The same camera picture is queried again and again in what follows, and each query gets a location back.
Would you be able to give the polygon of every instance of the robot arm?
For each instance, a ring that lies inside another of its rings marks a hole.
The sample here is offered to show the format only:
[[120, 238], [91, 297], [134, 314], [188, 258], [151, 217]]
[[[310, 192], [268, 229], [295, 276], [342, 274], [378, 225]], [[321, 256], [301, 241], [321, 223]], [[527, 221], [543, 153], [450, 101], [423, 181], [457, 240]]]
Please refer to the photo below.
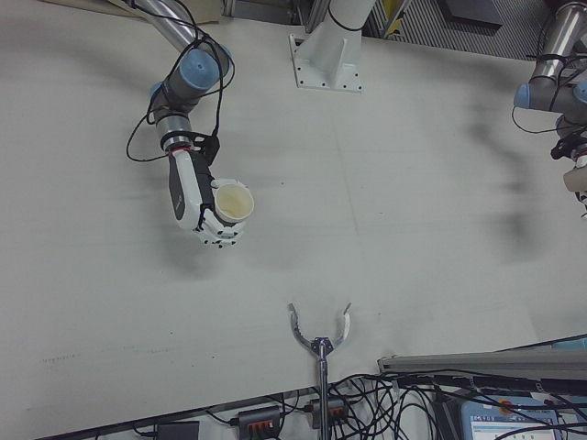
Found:
[[220, 147], [218, 127], [211, 135], [196, 133], [188, 117], [218, 81], [222, 84], [230, 70], [230, 53], [194, 28], [189, 11], [175, 0], [124, 1], [182, 53], [177, 68], [151, 88], [150, 100], [161, 149], [169, 159], [178, 225], [194, 231], [205, 245], [234, 245], [252, 213], [252, 196], [239, 181], [214, 179], [209, 166]]
[[562, 114], [557, 120], [560, 141], [551, 156], [555, 160], [567, 157], [575, 162], [575, 168], [565, 174], [564, 181], [567, 189], [587, 204], [587, 81], [581, 80], [587, 57], [574, 52], [576, 43], [587, 32], [587, 1], [550, 0], [550, 3], [556, 8], [556, 19], [548, 42], [543, 54], [537, 57], [530, 81], [519, 86], [514, 104]]

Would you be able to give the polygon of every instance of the monitor screen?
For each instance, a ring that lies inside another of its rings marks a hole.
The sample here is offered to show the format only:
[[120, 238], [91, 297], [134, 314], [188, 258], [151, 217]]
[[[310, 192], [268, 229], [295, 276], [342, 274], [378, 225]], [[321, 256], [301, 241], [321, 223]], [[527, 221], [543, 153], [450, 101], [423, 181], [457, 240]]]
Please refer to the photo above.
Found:
[[[550, 418], [536, 417], [541, 422], [555, 424]], [[473, 415], [471, 417], [471, 430], [473, 440], [493, 440], [499, 435], [511, 433], [517, 429], [540, 426], [540, 423], [529, 422], [524, 417], [498, 417], [491, 415]], [[514, 434], [506, 437], [507, 440], [556, 440], [552, 429], [529, 431], [527, 433]]]

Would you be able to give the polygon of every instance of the wire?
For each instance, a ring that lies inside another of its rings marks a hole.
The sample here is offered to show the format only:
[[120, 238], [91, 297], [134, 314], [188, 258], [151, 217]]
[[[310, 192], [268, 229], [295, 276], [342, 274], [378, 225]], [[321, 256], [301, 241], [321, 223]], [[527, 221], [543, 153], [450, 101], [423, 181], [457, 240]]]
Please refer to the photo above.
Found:
[[141, 433], [137, 429], [137, 427], [133, 424], [132, 425], [132, 430], [135, 432], [135, 434], [140, 435], [141, 437], [150, 437], [150, 438], [156, 438], [157, 437], [157, 431], [155, 431], [154, 429], [150, 433]]
[[[217, 99], [217, 104], [216, 104], [216, 123], [215, 123], [215, 127], [212, 131], [212, 137], [216, 137], [218, 134], [218, 130], [220, 128], [220, 109], [222, 106], [222, 99], [223, 99], [223, 92], [224, 90], [232, 83], [234, 77], [235, 77], [235, 73], [236, 73], [236, 68], [235, 68], [235, 63], [232, 60], [232, 57], [230, 56], [230, 54], [220, 45], [218, 44], [217, 41], [215, 41], [212, 37], [210, 37], [207, 33], [205, 33], [201, 28], [199, 28], [196, 23], [195, 23], [195, 19], [194, 16], [192, 15], [192, 13], [190, 12], [190, 9], [181, 1], [181, 0], [173, 0], [177, 5], [179, 5], [186, 13], [186, 15], [189, 17], [190, 21], [185, 21], [185, 20], [181, 20], [177, 17], [173, 17], [173, 16], [163, 16], [163, 15], [159, 15], [159, 14], [155, 14], [139, 5], [136, 5], [134, 0], [129, 0], [127, 3], [130, 7], [138, 9], [141, 12], [144, 12], [145, 14], [148, 14], [152, 17], [158, 17], [158, 18], [162, 18], [162, 19], [168, 19], [172, 22], [175, 22], [181, 26], [186, 26], [189, 27], [191, 29], [194, 30], [194, 41], [192, 41], [191, 44], [187, 45], [182, 52], [180, 53], [180, 55], [178, 56], [178, 58], [175, 60], [175, 63], [172, 66], [172, 69], [170, 70], [170, 72], [168, 73], [168, 75], [165, 77], [165, 79], [163, 80], [163, 83], [166, 83], [169, 78], [175, 73], [175, 71], [177, 70], [180, 61], [183, 59], [183, 57], [190, 51], [190, 50], [194, 50], [199, 48], [201, 45], [206, 45], [210, 51], [212, 51], [213, 54], [213, 58], [216, 62], [217, 68], [218, 68], [218, 72], [219, 72], [219, 86], [211, 91], [211, 92], [207, 92], [204, 93], [202, 95], [200, 95], [198, 97], [198, 101], [208, 95], [211, 94], [218, 94], [218, 99]], [[227, 58], [227, 71], [223, 71], [222, 69], [222, 62], [220, 60], [220, 56], [218, 53], [218, 50], [221, 50], [222, 53], [226, 56]], [[228, 78], [228, 81], [225, 82], [225, 75], [231, 71], [231, 75]], [[129, 148], [130, 148], [130, 143], [132, 142], [133, 137], [136, 135], [138, 129], [140, 128], [140, 126], [147, 122], [147, 124], [152, 125], [155, 123], [155, 121], [150, 120], [150, 115], [154, 114], [156, 111], [168, 108], [169, 110], [171, 110], [169, 107], [166, 106], [162, 106], [159, 108], [159, 110], [153, 110], [153, 104], [155, 102], [155, 98], [158, 96], [159, 93], [164, 93], [165, 94], [165, 89], [161, 86], [151, 97], [150, 102], [149, 102], [149, 107], [147, 109], [147, 113], [138, 121], [137, 125], [135, 126], [135, 128], [133, 129], [133, 131], [131, 132], [128, 141], [127, 141], [127, 157], [130, 160], [133, 160], [135, 162], [152, 162], [154, 160], [159, 160], [159, 159], [163, 159], [165, 158], [167, 155], [161, 155], [161, 156], [157, 156], [154, 158], [147, 158], [147, 159], [139, 159], [139, 158], [134, 158], [130, 155], [129, 153]], [[184, 105], [195, 105], [197, 103], [182, 103]]]
[[209, 410], [205, 410], [205, 413], [208, 414], [210, 417], [212, 417], [214, 420], [216, 420], [217, 422], [220, 422], [222, 424], [227, 424], [228, 426], [231, 426], [230, 421], [225, 420], [225, 419], [221, 419], [220, 417], [218, 417], [217, 415], [215, 415], [214, 413], [212, 413]]

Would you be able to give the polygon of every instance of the black cable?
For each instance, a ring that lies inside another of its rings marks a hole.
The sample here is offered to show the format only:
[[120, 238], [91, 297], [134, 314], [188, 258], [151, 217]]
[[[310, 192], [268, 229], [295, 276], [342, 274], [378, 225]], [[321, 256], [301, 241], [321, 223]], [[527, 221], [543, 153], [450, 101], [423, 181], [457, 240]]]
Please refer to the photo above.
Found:
[[295, 397], [295, 403], [293, 405], [287, 405], [285, 403], [285, 400], [283, 400], [283, 406], [289, 406], [291, 408], [291, 410], [289, 412], [287, 412], [285, 415], [289, 415], [289, 414], [293, 413], [294, 411], [303, 411], [304, 410], [303, 408], [302, 409], [297, 408], [297, 405], [300, 402], [300, 391], [296, 390], [295, 393], [296, 393], [296, 397]]
[[154, 429], [150, 433], [141, 433], [134, 424], [131, 427], [132, 427], [132, 430], [135, 432], [135, 434], [140, 435], [141, 437], [150, 437], [150, 438], [157, 437], [157, 431], [155, 431]]
[[228, 426], [232, 426], [232, 424], [230, 423], [230, 421], [218, 417], [217, 415], [215, 415], [213, 412], [211, 412], [209, 410], [205, 410], [205, 413], [208, 414], [210, 417], [212, 417], [217, 422], [220, 422], [222, 424], [227, 424]]
[[143, 117], [140, 118], [140, 120], [137, 122], [137, 124], [133, 128], [132, 132], [130, 133], [130, 136], [128, 137], [128, 141], [127, 141], [127, 158], [129, 158], [133, 162], [153, 162], [154, 160], [159, 160], [159, 159], [163, 159], [163, 158], [166, 158], [167, 157], [167, 154], [163, 154], [163, 155], [157, 156], [155, 158], [138, 159], [138, 158], [134, 158], [134, 157], [132, 157], [130, 155], [130, 143], [132, 142], [132, 139], [135, 137], [135, 134], [137, 133], [137, 131], [140, 128], [140, 126], [142, 126], [143, 122], [145, 122], [147, 120], [147, 118], [149, 117], [150, 113], [146, 113]]
[[[476, 398], [464, 396], [462, 394], [442, 390], [442, 389], [438, 389], [437, 392], [444, 394], [444, 395], [447, 395], [447, 396], [450, 396], [450, 397], [455, 397], [457, 399], [469, 401], [469, 402], [477, 402], [477, 403], [481, 403], [481, 404], [485, 404], [485, 405], [489, 404], [492, 406], [505, 408], [506, 410], [510, 411], [511, 413], [517, 413], [518, 415], [521, 415], [521, 416], [527, 418], [528, 420], [531, 420], [535, 423], [539, 423], [542, 426], [548, 426], [548, 427], [550, 427], [552, 425], [548, 424], [546, 422], [543, 422], [541, 420], [535, 419], [527, 414], [523, 414], [522, 412], [518, 412], [517, 410], [555, 410], [556, 411], [557, 409], [568, 409], [569, 408], [569, 405], [516, 405], [515, 409], [514, 409], [512, 405], [500, 403], [500, 402], [492, 399], [491, 397], [489, 397], [487, 395], [483, 395], [483, 394], [481, 395], [481, 399], [476, 399]], [[577, 430], [573, 430], [573, 429], [569, 429], [569, 433], [579, 434], [579, 435], [587, 435], [587, 432], [577, 431]]]
[[[298, 403], [298, 402], [299, 402], [299, 400], [300, 400], [300, 392], [298, 391], [297, 393], [298, 393], [298, 397], [297, 397], [296, 405], [297, 405], [297, 403]], [[279, 400], [279, 399], [275, 399], [275, 398], [274, 398], [274, 397], [272, 397], [272, 396], [265, 396], [265, 399], [269, 399], [270, 401], [274, 401], [274, 402], [277, 402], [277, 403], [282, 403], [282, 401], [281, 401], [281, 400]], [[299, 412], [302, 412], [302, 413], [304, 412], [304, 408], [299, 408], [299, 407], [297, 407], [297, 406], [294, 406], [294, 405], [291, 405], [291, 404], [289, 404], [289, 403], [287, 403], [287, 402], [285, 403], [285, 406], [291, 409], [291, 410], [288, 412], [288, 414], [291, 414], [291, 413], [292, 413], [292, 412], [294, 412], [294, 411], [299, 411]]]
[[572, 124], [570, 126], [558, 126], [556, 128], [549, 128], [547, 130], [538, 130], [538, 131], [532, 131], [532, 130], [528, 130], [527, 128], [523, 128], [522, 126], [520, 126], [520, 124], [515, 120], [515, 110], [516, 107], [514, 105], [514, 107], [512, 108], [512, 122], [514, 122], [514, 125], [516, 127], [518, 127], [520, 130], [524, 131], [525, 133], [529, 133], [531, 135], [541, 135], [543, 133], [551, 133], [553, 131], [558, 131], [558, 130], [562, 130], [562, 129], [567, 129], [567, 128], [575, 128], [577, 127], [579, 130], [583, 130], [585, 128], [587, 128], [587, 126], [582, 126], [581, 124]]
[[581, 411], [579, 409], [579, 406], [577, 406], [575, 403], [573, 403], [572, 401], [569, 401], [568, 399], [565, 399], [562, 396], [559, 396], [558, 394], [554, 394], [552, 392], [550, 393], [550, 395], [559, 401], [567, 403], [568, 405], [573, 405], [574, 406], [573, 411], [575, 411], [580, 417], [582, 417], [583, 420], [587, 420], [587, 413]]
[[330, 9], [330, 3], [328, 3], [328, 14], [330, 15], [330, 18], [332, 18], [332, 21], [334, 21], [338, 27], [343, 28], [343, 29], [347, 30], [348, 32], [358, 32], [361, 29], [363, 29], [363, 26], [353, 28], [353, 27], [345, 26], [342, 23], [340, 23], [332, 14], [332, 10]]
[[[207, 47], [212, 51], [212, 53], [214, 55], [213, 58], [214, 58], [214, 60], [216, 62], [216, 65], [218, 67], [219, 86], [214, 91], [211, 91], [211, 92], [202, 94], [201, 96], [198, 97], [198, 100], [201, 99], [202, 97], [205, 97], [205, 96], [208, 96], [208, 95], [211, 95], [211, 94], [218, 94], [218, 100], [217, 100], [217, 104], [216, 104], [216, 124], [215, 124], [214, 130], [213, 130], [212, 135], [211, 135], [211, 136], [215, 137], [215, 136], [217, 136], [218, 129], [220, 127], [220, 108], [221, 108], [221, 105], [222, 105], [223, 92], [232, 83], [232, 81], [233, 81], [233, 79], [235, 77], [235, 73], [236, 73], [235, 63], [232, 60], [232, 57], [228, 54], [228, 52], [221, 45], [219, 45], [213, 38], [211, 38], [207, 33], [205, 33], [201, 28], [199, 28], [196, 25], [194, 16], [190, 12], [189, 8], [181, 0], [173, 0], [173, 1], [176, 4], [178, 4], [185, 11], [186, 15], [190, 18], [191, 23], [189, 23], [189, 22], [187, 22], [185, 20], [178, 19], [176, 17], [172, 17], [172, 16], [162, 16], [162, 15], [154, 14], [154, 13], [150, 12], [149, 10], [146, 10], [146, 9], [144, 9], [144, 8], [136, 5], [134, 1], [129, 1], [128, 4], [131, 7], [136, 8], [136, 9], [144, 12], [145, 14], [149, 14], [150, 16], [153, 16], [153, 17], [159, 17], [159, 18], [163, 18], [163, 19], [169, 19], [170, 21], [173, 21], [175, 23], [178, 23], [178, 24], [180, 24], [182, 26], [187, 26], [189, 28], [192, 28], [194, 30], [194, 32], [195, 32], [194, 41], [191, 44], [187, 45], [182, 50], [182, 52], [180, 53], [180, 55], [178, 56], [178, 58], [175, 60], [175, 63], [173, 64], [172, 69], [170, 70], [169, 74], [167, 75], [167, 77], [163, 81], [164, 83], [176, 71], [176, 69], [179, 66], [179, 63], [180, 63], [181, 59], [190, 50], [197, 49], [200, 45], [206, 44]], [[220, 48], [220, 50], [222, 50], [222, 52], [226, 55], [227, 60], [228, 60], [227, 68], [232, 71], [231, 76], [228, 79], [228, 82], [226, 82], [226, 83], [224, 82], [224, 77], [227, 74], [227, 71], [223, 71], [222, 70], [222, 62], [220, 61], [220, 57], [218, 55], [217, 48]], [[147, 123], [150, 124], [150, 125], [154, 124], [154, 121], [149, 120], [149, 116], [154, 113], [154, 111], [152, 110], [152, 105], [153, 105], [153, 102], [154, 102], [154, 98], [161, 91], [164, 92], [164, 90], [162, 90], [162, 87], [160, 87], [153, 94], [153, 96], [150, 99], [150, 104], [149, 104], [147, 113], [139, 120], [139, 122], [137, 123], [137, 125], [133, 129], [133, 131], [132, 131], [132, 133], [131, 133], [131, 135], [130, 135], [130, 137], [128, 139], [128, 142], [127, 142], [127, 157], [130, 160], [133, 160], [133, 161], [136, 161], [136, 162], [151, 162], [151, 161], [163, 159], [163, 158], [166, 157], [166, 155], [162, 155], [162, 156], [158, 156], [158, 157], [155, 157], [155, 158], [149, 158], [149, 159], [137, 159], [137, 158], [133, 158], [130, 155], [130, 153], [129, 153], [130, 143], [132, 142], [132, 138], [137, 133], [139, 127], [145, 121], [147, 121]]]

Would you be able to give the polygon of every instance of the white table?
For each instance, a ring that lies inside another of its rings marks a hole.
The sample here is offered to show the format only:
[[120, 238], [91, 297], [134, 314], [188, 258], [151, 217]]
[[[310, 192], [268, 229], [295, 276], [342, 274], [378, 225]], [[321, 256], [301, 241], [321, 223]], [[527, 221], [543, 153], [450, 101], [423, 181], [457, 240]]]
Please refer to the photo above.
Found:
[[[172, 218], [167, 164], [125, 159], [176, 52], [145, 23], [33, 1], [0, 17], [0, 437], [24, 440], [315, 383], [392, 353], [584, 333], [581, 207], [551, 135], [510, 121], [530, 63], [366, 39], [363, 94], [296, 89], [292, 28], [207, 30], [237, 64], [213, 165], [256, 199], [204, 248]], [[215, 100], [193, 113], [209, 131]], [[553, 115], [522, 113], [531, 127]], [[135, 154], [156, 154], [152, 127]]]

